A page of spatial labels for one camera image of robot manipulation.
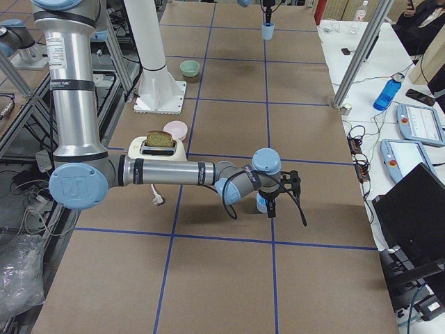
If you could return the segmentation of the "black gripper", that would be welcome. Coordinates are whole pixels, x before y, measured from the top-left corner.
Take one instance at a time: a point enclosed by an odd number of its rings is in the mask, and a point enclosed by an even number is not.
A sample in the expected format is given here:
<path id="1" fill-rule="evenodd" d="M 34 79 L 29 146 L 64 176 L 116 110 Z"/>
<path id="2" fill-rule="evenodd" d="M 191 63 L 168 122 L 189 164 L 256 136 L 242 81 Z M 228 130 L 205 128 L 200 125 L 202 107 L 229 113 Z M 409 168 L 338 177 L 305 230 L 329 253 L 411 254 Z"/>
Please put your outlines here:
<path id="1" fill-rule="evenodd" d="M 261 0 L 261 4 L 265 7 L 265 22 L 266 26 L 270 26 L 272 17 L 272 7 L 276 5 L 276 0 Z"/>
<path id="2" fill-rule="evenodd" d="M 268 218 L 276 217 L 276 197 L 281 193 L 287 193 L 296 204 L 300 204 L 300 176 L 298 171 L 281 171 L 280 176 L 269 175 L 261 171 L 259 173 L 260 176 L 272 184 L 272 188 L 275 188 L 272 191 L 259 190 L 259 194 L 266 200 Z"/>

